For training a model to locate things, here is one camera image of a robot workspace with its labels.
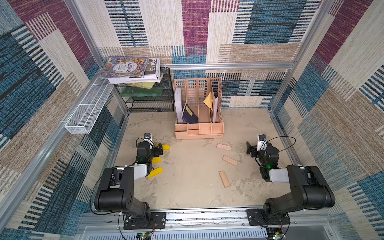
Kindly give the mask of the natural wood block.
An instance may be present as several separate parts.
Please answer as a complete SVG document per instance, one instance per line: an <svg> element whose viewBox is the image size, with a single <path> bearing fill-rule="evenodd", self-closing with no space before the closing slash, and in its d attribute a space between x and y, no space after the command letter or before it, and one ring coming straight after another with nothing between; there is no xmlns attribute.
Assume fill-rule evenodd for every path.
<svg viewBox="0 0 384 240"><path fill-rule="evenodd" d="M226 173L224 171L219 171L219 175L220 175L220 178L222 180L223 186L225 188L228 188L230 186L230 182L229 182L229 180L227 178Z"/></svg>
<svg viewBox="0 0 384 240"><path fill-rule="evenodd" d="M232 159L232 158L230 158L228 156L223 156L222 160L225 161L228 164L233 165L233 166L237 166L238 165L238 162L236 160L234 160L234 159Z"/></svg>
<svg viewBox="0 0 384 240"><path fill-rule="evenodd" d="M220 143L217 144L217 148L221 149L221 150L226 150L226 151L231 151L231 149L232 149L231 146L223 145L223 144L220 144Z"/></svg>

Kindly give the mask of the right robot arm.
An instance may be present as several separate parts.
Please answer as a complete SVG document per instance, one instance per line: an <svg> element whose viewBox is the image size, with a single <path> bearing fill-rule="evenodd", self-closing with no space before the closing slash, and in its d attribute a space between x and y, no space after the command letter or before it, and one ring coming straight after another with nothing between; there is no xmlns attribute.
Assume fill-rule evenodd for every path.
<svg viewBox="0 0 384 240"><path fill-rule="evenodd" d="M289 224L289 213L301 210L316 211L332 208L336 198L315 166L289 165L278 167L280 150L267 141L258 141L256 146L246 142L247 155L255 158L261 177L268 183L289 184L290 191L277 198L269 198L261 209L248 209L247 217L251 226Z"/></svg>

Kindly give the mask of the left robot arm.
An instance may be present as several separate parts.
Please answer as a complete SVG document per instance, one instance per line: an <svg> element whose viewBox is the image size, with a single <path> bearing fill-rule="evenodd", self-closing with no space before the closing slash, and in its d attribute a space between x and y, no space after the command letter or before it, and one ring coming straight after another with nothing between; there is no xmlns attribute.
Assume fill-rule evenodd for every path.
<svg viewBox="0 0 384 240"><path fill-rule="evenodd" d="M137 156L132 165L104 170L92 204L97 214L118 213L123 217L124 230L164 229L166 213L152 213L147 202L134 197L135 181L151 178L163 172L153 163L161 162L163 145L142 139L136 146Z"/></svg>

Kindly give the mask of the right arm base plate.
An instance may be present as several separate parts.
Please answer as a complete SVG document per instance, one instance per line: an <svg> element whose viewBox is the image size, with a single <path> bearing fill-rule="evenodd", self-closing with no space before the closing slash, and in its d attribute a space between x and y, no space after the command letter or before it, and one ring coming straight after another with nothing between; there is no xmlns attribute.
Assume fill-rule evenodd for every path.
<svg viewBox="0 0 384 240"><path fill-rule="evenodd" d="M287 225L291 223L288 214L267 214L263 209L247 209L247 218L250 226Z"/></svg>

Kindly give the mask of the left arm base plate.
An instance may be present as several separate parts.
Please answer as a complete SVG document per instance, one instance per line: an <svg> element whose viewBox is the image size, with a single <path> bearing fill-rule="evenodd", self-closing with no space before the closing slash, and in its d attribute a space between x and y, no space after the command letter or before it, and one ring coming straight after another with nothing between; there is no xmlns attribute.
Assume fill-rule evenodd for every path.
<svg viewBox="0 0 384 240"><path fill-rule="evenodd" d="M158 230L166 227L166 212L151 212L149 218L128 217L124 220L124 230Z"/></svg>

